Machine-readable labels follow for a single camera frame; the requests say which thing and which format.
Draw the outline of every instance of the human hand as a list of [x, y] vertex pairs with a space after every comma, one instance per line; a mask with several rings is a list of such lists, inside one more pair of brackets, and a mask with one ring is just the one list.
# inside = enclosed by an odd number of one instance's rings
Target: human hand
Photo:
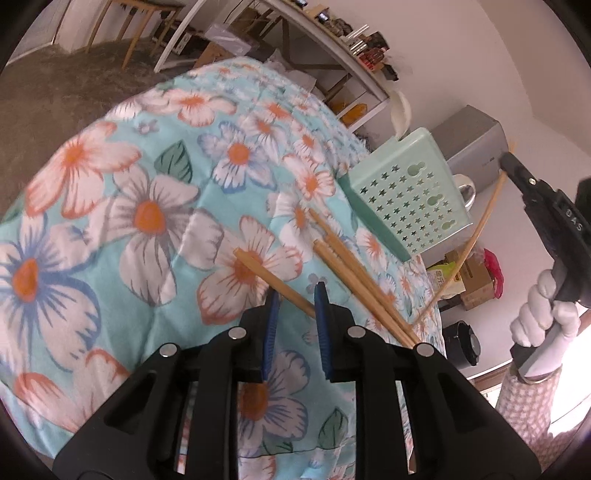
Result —
[[[550, 270], [544, 270], [538, 283], [530, 288], [528, 301], [519, 316], [511, 322], [513, 341], [521, 346], [538, 349], [520, 369], [522, 377], [535, 378], [552, 373], [562, 365], [562, 359], [579, 331], [577, 307], [572, 302], [550, 301], [556, 295], [556, 281]], [[547, 334], [546, 330], [555, 325]]]

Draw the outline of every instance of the metal rivet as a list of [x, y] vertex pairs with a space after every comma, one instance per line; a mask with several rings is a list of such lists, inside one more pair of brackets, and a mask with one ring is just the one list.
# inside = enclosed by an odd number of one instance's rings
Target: metal rivet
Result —
[[363, 327], [360, 327], [359, 325], [355, 325], [354, 327], [349, 327], [349, 330], [347, 330], [347, 334], [351, 338], [362, 338], [365, 336], [365, 329]]
[[165, 343], [163, 346], [160, 347], [158, 352], [165, 358], [169, 356], [173, 356], [177, 353], [177, 346], [174, 343]]
[[246, 336], [246, 330], [242, 327], [234, 327], [228, 330], [228, 335], [232, 340], [240, 340]]
[[417, 345], [417, 353], [421, 356], [432, 356], [435, 353], [435, 349], [428, 343], [419, 343]]

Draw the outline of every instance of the wooden chopstick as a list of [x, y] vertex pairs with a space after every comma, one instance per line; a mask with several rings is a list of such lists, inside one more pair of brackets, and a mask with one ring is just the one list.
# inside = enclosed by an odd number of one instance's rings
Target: wooden chopstick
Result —
[[269, 272], [265, 267], [263, 267], [259, 262], [257, 262], [254, 258], [252, 258], [248, 253], [244, 250], [237, 248], [234, 250], [234, 255], [236, 258], [243, 263], [243, 265], [253, 272], [257, 277], [260, 277], [265, 282], [267, 282], [271, 287], [273, 287], [277, 292], [283, 295], [287, 300], [292, 302], [296, 307], [298, 307], [302, 312], [304, 312], [307, 316], [316, 318], [316, 311], [314, 309], [314, 305], [312, 305], [308, 300], [302, 297], [299, 293], [297, 293], [293, 288], [286, 285], [283, 280], [273, 275]]
[[367, 270], [357, 260], [357, 258], [351, 253], [347, 246], [341, 241], [341, 239], [332, 231], [329, 224], [313, 209], [309, 209], [310, 216], [324, 230], [326, 237], [326, 243], [329, 244], [335, 253], [343, 261], [346, 268], [353, 271], [355, 275], [361, 280], [363, 286], [369, 290], [370, 294], [380, 303], [380, 305], [388, 312], [388, 315], [399, 325], [399, 327], [406, 333], [406, 336], [410, 338], [414, 344], [420, 343], [421, 340], [414, 333], [413, 328], [404, 320], [400, 312], [392, 305], [392, 302], [388, 300], [381, 288], [375, 280], [368, 274]]
[[326, 265], [339, 277], [347, 288], [357, 297], [357, 299], [367, 308], [375, 318], [400, 342], [407, 348], [414, 347], [418, 342], [411, 339], [401, 326], [388, 314], [386, 309], [375, 299], [369, 290], [363, 285], [360, 279], [349, 270], [338, 257], [332, 253], [328, 245], [316, 240], [314, 242], [314, 252], [324, 261]]
[[443, 295], [443, 292], [445, 291], [447, 286], [453, 281], [453, 279], [455, 278], [457, 273], [462, 269], [464, 262], [466, 261], [466, 259], [468, 258], [468, 255], [470, 255], [470, 252], [472, 251], [472, 248], [474, 248], [474, 245], [476, 245], [476, 241], [478, 240], [478, 237], [480, 237], [480, 234], [482, 233], [482, 229], [485, 227], [489, 217], [491, 216], [492, 209], [494, 208], [495, 203], [496, 203], [499, 195], [501, 194], [501, 190], [502, 190], [503, 185], [505, 184], [505, 180], [507, 178], [508, 178], [507, 174], [504, 171], [501, 171], [501, 175], [499, 176], [499, 179], [496, 181], [495, 190], [492, 193], [491, 199], [488, 201], [488, 205], [486, 205], [486, 210], [484, 211], [484, 214], [482, 215], [480, 222], [478, 222], [478, 226], [476, 227], [476, 230], [474, 230], [474, 233], [472, 234], [470, 239], [467, 241], [466, 246], [464, 247], [464, 250], [462, 251], [462, 254], [457, 259], [455, 268], [452, 270], [452, 273], [449, 275], [447, 280], [443, 283], [441, 288], [439, 288], [438, 292], [431, 299], [429, 304], [425, 307], [425, 309], [421, 312], [421, 314], [413, 322], [413, 325], [419, 325], [423, 322], [423, 320], [429, 314], [429, 312], [433, 308], [433, 306], [435, 304], [437, 304], [437, 302], [440, 300], [440, 298]]

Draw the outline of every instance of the pink sleeve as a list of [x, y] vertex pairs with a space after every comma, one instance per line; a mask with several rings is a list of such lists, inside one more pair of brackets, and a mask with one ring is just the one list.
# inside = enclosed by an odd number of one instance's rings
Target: pink sleeve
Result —
[[550, 411], [558, 387], [561, 370], [537, 385], [519, 381], [514, 365], [501, 387], [496, 409], [507, 423], [533, 450], [542, 469], [548, 468], [572, 440], [576, 429], [554, 437], [550, 428]]

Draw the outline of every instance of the gray floor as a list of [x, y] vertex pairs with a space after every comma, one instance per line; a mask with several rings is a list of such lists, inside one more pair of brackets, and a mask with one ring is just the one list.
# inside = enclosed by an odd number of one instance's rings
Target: gray floor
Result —
[[47, 47], [0, 75], [0, 213], [68, 138], [120, 101], [189, 67], [153, 71], [151, 44], [140, 43], [125, 71], [128, 42], [68, 55]]

